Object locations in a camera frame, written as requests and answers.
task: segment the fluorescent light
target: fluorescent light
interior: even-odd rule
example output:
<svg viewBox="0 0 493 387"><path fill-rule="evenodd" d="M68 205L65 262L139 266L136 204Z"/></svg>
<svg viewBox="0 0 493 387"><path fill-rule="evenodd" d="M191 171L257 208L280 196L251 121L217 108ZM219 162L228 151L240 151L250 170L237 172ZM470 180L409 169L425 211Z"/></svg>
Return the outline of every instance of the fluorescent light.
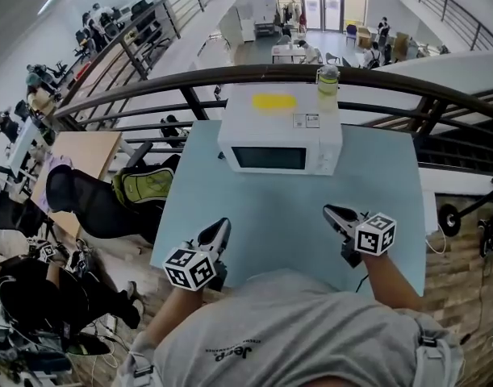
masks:
<svg viewBox="0 0 493 387"><path fill-rule="evenodd" d="M47 0L45 2L45 4L42 6L42 8L40 9L40 11L38 12L38 15L41 15L42 13L44 13L44 11L47 9L47 7L52 3L52 0Z"/></svg>

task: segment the white label sticker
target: white label sticker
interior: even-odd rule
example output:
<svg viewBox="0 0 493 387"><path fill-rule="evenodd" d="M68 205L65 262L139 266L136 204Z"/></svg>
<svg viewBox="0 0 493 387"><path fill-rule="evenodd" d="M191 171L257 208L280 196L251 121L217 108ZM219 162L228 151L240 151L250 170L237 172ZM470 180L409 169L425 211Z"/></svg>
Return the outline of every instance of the white label sticker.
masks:
<svg viewBox="0 0 493 387"><path fill-rule="evenodd" d="M320 127L320 115L319 114L306 114L305 127L318 128Z"/></svg>
<svg viewBox="0 0 493 387"><path fill-rule="evenodd" d="M293 114L293 127L305 127L305 114Z"/></svg>

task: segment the gray t-shirt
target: gray t-shirt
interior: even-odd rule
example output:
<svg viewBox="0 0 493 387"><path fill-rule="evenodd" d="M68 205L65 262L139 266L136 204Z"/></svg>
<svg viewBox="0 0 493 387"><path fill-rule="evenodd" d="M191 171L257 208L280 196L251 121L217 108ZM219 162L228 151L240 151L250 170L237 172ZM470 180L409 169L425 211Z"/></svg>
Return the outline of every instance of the gray t-shirt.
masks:
<svg viewBox="0 0 493 387"><path fill-rule="evenodd" d="M421 347L422 335L436 346ZM462 364L454 337L429 316L289 270L250 278L156 349L141 333L132 351L119 369L127 387L134 371L150 364L154 377L146 374L145 385L164 387L299 386L321 377L360 386L454 386Z"/></svg>

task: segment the microwave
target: microwave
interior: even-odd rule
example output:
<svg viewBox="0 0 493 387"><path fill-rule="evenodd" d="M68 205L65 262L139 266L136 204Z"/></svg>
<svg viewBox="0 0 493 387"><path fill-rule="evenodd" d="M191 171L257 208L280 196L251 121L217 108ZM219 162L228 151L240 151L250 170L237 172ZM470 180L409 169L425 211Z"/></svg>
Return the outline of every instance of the microwave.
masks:
<svg viewBox="0 0 493 387"><path fill-rule="evenodd" d="M285 106L273 108L273 99ZM237 172L330 176L343 144L337 102L321 111L316 85L234 85L218 144Z"/></svg>

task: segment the yellow sticky note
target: yellow sticky note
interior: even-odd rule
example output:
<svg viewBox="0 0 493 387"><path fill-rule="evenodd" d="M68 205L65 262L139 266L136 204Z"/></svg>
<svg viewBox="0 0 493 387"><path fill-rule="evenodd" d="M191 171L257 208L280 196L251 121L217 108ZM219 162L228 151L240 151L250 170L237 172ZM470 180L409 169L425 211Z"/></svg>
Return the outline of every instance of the yellow sticky note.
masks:
<svg viewBox="0 0 493 387"><path fill-rule="evenodd" d="M254 94L252 105L261 114L292 114L298 101L292 94Z"/></svg>

